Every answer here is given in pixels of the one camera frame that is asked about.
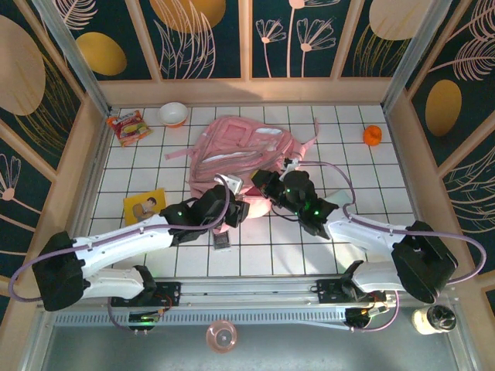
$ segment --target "yellow book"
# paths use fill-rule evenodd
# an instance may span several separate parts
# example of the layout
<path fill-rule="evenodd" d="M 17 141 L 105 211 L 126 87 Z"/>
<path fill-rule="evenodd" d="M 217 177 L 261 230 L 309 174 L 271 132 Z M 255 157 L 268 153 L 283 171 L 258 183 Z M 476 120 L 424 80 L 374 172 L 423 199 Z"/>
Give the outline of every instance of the yellow book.
<path fill-rule="evenodd" d="M 124 199 L 125 225 L 139 223 L 160 213 L 166 207 L 165 190 L 155 189 Z"/>

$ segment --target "orange toy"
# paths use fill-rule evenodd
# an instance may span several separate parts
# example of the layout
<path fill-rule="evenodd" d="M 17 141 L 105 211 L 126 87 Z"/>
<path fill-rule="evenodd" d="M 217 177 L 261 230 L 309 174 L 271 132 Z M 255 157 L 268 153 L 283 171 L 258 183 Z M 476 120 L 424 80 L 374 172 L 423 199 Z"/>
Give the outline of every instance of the orange toy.
<path fill-rule="evenodd" d="M 367 145 L 379 145 L 381 142 L 381 129 L 377 125 L 370 125 L 364 130 L 364 143 Z"/>

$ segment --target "white bowl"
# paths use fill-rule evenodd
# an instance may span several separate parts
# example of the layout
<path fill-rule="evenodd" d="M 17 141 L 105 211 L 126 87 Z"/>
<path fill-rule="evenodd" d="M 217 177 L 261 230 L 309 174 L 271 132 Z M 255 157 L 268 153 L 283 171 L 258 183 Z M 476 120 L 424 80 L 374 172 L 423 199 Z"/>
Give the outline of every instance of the white bowl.
<path fill-rule="evenodd" d="M 188 114 L 187 107 L 179 102 L 167 103 L 158 111 L 159 121 L 170 128 L 184 125 Z"/>

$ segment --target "backpack strap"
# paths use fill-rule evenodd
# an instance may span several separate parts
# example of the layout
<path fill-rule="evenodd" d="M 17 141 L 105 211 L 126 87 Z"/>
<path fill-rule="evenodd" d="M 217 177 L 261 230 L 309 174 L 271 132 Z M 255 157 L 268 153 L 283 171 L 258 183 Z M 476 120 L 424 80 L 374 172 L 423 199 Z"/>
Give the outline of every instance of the backpack strap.
<path fill-rule="evenodd" d="M 301 159 L 301 160 L 304 157 L 304 154 L 306 153 L 306 151 L 308 151 L 308 149 L 310 149 L 312 147 L 312 145 L 315 144 L 316 139 L 318 138 L 319 122 L 317 119 L 315 119 L 314 125 L 315 125 L 315 133 L 316 133 L 315 136 L 313 138 L 309 139 L 304 144 L 299 144 L 296 142 L 294 145 L 294 149 L 292 150 L 292 155 L 298 156 L 299 159 Z"/>
<path fill-rule="evenodd" d="M 192 148 L 183 148 L 172 153 L 167 153 L 165 155 L 165 160 L 172 160 L 173 158 L 178 158 L 182 156 L 192 156 L 193 153 L 194 150 Z"/>

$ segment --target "red snack bag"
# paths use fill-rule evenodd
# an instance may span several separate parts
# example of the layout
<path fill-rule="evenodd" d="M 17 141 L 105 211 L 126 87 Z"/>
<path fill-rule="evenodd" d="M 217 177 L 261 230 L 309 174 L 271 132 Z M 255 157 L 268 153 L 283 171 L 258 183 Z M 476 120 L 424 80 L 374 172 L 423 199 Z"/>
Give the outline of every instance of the red snack bag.
<path fill-rule="evenodd" d="M 137 110 L 122 117 L 109 117 L 107 125 L 114 130 L 122 147 L 131 145 L 152 133 L 152 129 L 148 128 Z"/>

